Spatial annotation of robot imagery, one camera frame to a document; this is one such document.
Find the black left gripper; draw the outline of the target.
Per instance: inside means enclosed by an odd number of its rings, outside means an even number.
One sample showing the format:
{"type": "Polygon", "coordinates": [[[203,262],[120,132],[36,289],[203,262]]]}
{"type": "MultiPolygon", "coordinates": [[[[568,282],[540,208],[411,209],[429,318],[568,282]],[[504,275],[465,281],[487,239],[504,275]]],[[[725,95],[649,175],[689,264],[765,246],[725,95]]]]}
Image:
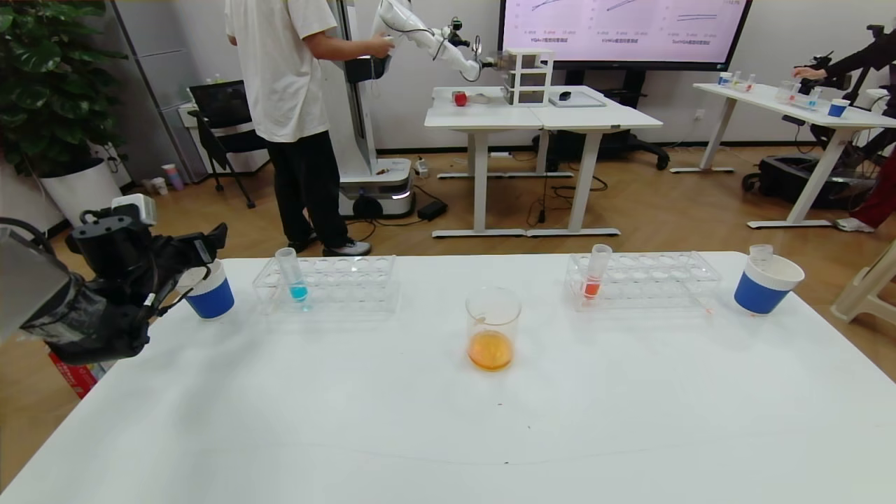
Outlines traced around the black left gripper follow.
{"type": "Polygon", "coordinates": [[[159,236],[155,244],[156,264],[163,269],[185,272],[205,267],[217,258],[217,251],[225,248],[228,226],[220,223],[206,234],[195,232],[177,237],[159,236]]]}

